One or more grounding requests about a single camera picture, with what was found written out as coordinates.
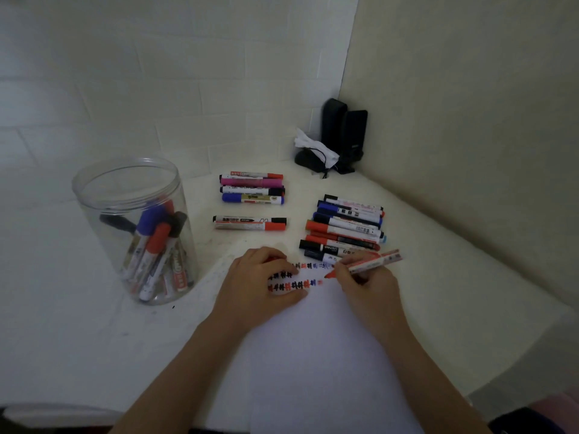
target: white tissue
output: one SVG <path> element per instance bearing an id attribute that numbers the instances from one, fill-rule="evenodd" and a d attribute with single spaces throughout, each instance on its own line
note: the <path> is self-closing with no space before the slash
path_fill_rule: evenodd
<path id="1" fill-rule="evenodd" d="M 340 156 L 336 152 L 328 149 L 323 143 L 317 142 L 316 140 L 312 140 L 306 134 L 304 134 L 304 132 L 301 129 L 299 128 L 297 129 L 298 129 L 298 136 L 295 138 L 295 147 L 309 147 L 311 149 L 317 149 L 312 150 L 312 152 L 314 152 L 315 156 L 318 157 L 320 160 L 325 161 L 326 169 L 333 167 L 334 164 L 337 163 L 337 160 L 338 158 L 340 158 Z"/>

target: white desk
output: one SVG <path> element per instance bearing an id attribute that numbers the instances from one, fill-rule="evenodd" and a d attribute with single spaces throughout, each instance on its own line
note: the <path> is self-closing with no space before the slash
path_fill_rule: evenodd
<path id="1" fill-rule="evenodd" d="M 392 269 L 410 324 L 464 395 L 509 368 L 569 312 L 360 174 L 321 180 L 289 161 L 251 168 L 285 175 L 284 206 L 222 203 L 217 175 L 184 182 L 201 273 L 211 276 L 165 306 L 125 295 L 76 202 L 0 215 L 0 406 L 9 407 L 7 416 L 29 426 L 112 423 L 209 314 L 234 257 L 269 245 L 299 259 L 306 219 L 324 193 L 384 206 L 385 249 L 405 256 Z M 280 233 L 215 231 L 217 214 L 286 216 L 289 225 Z M 248 362 L 242 344 L 196 425 L 249 430 Z"/>

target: person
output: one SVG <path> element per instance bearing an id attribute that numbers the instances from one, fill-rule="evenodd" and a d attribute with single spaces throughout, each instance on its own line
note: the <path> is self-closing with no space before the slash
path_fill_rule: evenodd
<path id="1" fill-rule="evenodd" d="M 357 254 L 337 263 L 337 280 L 354 313 L 386 351 L 424 432 L 490 433 L 412 334 L 396 277 L 380 267 L 354 279 L 344 266 L 364 257 Z M 272 295 L 267 280 L 280 271 L 299 272 L 275 248 L 249 249 L 236 258 L 212 312 L 111 434 L 187 432 L 212 379 L 244 336 L 308 295 L 304 290 Z"/>

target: transparent container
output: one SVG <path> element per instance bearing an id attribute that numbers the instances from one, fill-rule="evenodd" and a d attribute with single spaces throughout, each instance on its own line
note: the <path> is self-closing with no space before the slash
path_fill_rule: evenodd
<path id="1" fill-rule="evenodd" d="M 198 266 L 177 167 L 157 158 L 101 161 L 72 190 L 129 295 L 164 304 L 190 291 Z"/>

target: white brick wall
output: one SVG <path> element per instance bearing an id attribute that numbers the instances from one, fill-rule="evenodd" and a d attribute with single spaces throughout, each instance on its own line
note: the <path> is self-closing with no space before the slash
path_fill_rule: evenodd
<path id="1" fill-rule="evenodd" d="M 358 0 L 0 0 L 0 204 L 72 198 L 91 162 L 183 176 L 293 156 L 337 97 Z"/>

